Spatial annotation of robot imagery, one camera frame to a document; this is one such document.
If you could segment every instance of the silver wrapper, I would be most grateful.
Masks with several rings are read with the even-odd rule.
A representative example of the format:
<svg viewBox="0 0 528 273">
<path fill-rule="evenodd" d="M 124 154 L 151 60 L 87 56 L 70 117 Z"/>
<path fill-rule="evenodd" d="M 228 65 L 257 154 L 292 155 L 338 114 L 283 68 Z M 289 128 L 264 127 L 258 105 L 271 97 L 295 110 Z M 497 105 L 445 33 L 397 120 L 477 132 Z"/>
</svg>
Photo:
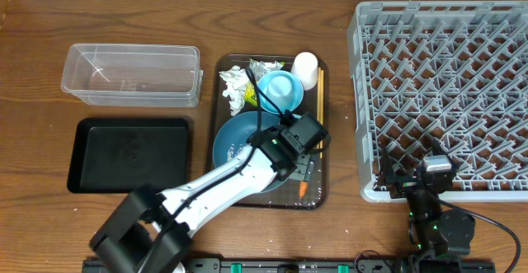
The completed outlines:
<svg viewBox="0 0 528 273">
<path fill-rule="evenodd" d="M 281 70 L 283 67 L 283 63 L 279 62 L 259 62 L 255 59 L 249 59 L 249 68 L 255 73 L 255 78 L 257 81 L 259 81 L 262 76 L 268 74 L 271 71 Z"/>
</svg>

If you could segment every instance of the cup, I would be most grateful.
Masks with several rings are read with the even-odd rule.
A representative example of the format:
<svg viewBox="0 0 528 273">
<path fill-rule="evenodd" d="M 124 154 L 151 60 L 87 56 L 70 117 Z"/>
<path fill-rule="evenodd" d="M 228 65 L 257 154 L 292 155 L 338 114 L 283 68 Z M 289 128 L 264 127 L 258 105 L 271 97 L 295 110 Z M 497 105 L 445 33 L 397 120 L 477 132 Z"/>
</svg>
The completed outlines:
<svg viewBox="0 0 528 273">
<path fill-rule="evenodd" d="M 297 54 L 291 72 L 303 83 L 305 91 L 315 87 L 318 79 L 317 57 L 309 52 Z"/>
<path fill-rule="evenodd" d="M 294 88 L 286 76 L 276 76 L 267 86 L 266 96 L 279 107 L 281 111 L 290 109 L 294 100 Z"/>
</svg>

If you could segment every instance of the light blue bowl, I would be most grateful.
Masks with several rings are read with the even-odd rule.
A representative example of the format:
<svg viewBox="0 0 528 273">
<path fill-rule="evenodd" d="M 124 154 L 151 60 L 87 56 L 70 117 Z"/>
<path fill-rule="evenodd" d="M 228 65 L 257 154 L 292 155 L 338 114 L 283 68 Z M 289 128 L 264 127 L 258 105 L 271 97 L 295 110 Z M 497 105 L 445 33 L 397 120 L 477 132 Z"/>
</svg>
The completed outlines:
<svg viewBox="0 0 528 273">
<path fill-rule="evenodd" d="M 281 119 L 273 114 L 262 112 L 261 130 L 278 125 Z M 215 167 L 224 165 L 229 158 L 237 156 L 238 151 L 246 145 L 251 134 L 257 131 L 257 112 L 249 111 L 236 115 L 228 120 L 214 137 L 213 163 Z M 274 181 L 264 191 L 273 191 L 285 181 Z"/>
<path fill-rule="evenodd" d="M 297 107 L 299 107 L 300 102 L 303 100 L 303 95 L 304 95 L 303 84 L 300 82 L 300 80 L 296 76 L 294 76 L 294 74 L 287 72 L 287 71 L 282 71 L 282 70 L 269 72 L 268 74 L 264 75 L 261 78 L 261 80 L 257 83 L 258 88 L 260 88 L 260 90 L 264 92 L 264 94 L 266 95 L 267 87 L 269 86 L 270 81 L 277 76 L 284 76 L 288 78 L 291 81 L 291 86 L 293 87 L 293 91 L 294 91 L 294 98 L 292 102 L 290 103 L 290 105 L 284 108 L 284 110 L 280 109 L 280 111 L 282 113 L 285 113 L 286 110 L 293 111 Z M 266 101 L 266 99 L 263 96 L 261 96 L 261 106 L 262 106 L 262 109 L 264 109 L 265 111 L 268 111 L 276 115 L 279 114 L 279 112 L 277 112 L 277 110 L 268 101 Z"/>
</svg>

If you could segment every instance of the empty black tray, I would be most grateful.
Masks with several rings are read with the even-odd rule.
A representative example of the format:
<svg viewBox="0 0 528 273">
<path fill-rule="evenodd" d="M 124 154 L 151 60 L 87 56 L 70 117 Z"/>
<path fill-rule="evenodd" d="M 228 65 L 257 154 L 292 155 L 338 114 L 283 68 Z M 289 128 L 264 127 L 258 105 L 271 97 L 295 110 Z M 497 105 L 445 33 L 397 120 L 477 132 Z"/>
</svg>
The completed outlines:
<svg viewBox="0 0 528 273">
<path fill-rule="evenodd" d="M 68 189 L 127 193 L 149 184 L 157 191 L 186 181 L 188 126 L 183 119 L 81 120 Z"/>
</svg>

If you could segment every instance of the crumpled paper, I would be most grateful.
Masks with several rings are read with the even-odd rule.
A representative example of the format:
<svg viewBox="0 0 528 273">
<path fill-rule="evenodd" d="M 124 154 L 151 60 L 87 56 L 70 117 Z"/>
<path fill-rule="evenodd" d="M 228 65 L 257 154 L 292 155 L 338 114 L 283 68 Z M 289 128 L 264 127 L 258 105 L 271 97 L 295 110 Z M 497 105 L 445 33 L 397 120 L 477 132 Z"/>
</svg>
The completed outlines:
<svg viewBox="0 0 528 273">
<path fill-rule="evenodd" d="M 262 78 L 262 76 L 268 74 L 271 71 L 280 70 L 283 66 L 283 63 L 274 62 L 259 62 L 255 59 L 249 60 L 249 68 L 255 73 L 255 79 L 257 82 Z M 222 96 L 229 97 L 229 108 L 231 110 L 231 116 L 238 114 L 244 105 L 246 104 L 244 100 L 244 95 L 246 94 L 246 89 L 249 82 L 246 71 L 239 66 L 233 66 L 228 71 L 220 71 L 220 77 L 225 81 L 227 88 L 222 92 Z"/>
</svg>

